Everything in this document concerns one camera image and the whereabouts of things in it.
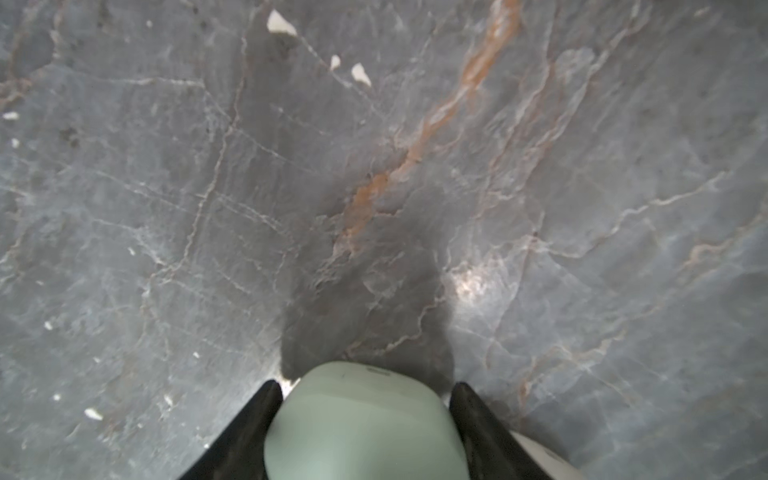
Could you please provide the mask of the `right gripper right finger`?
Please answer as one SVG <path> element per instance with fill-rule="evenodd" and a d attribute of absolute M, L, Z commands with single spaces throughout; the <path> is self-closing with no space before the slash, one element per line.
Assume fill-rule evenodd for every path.
<path fill-rule="evenodd" d="M 464 445 L 472 480 L 551 480 L 465 382 L 451 391 L 449 412 Z"/>

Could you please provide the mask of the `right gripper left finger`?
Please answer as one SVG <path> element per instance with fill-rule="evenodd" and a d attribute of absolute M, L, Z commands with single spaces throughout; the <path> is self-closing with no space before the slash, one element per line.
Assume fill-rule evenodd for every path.
<path fill-rule="evenodd" d="M 180 479 L 267 479 L 264 443 L 282 402 L 279 383 L 266 381 Z"/>

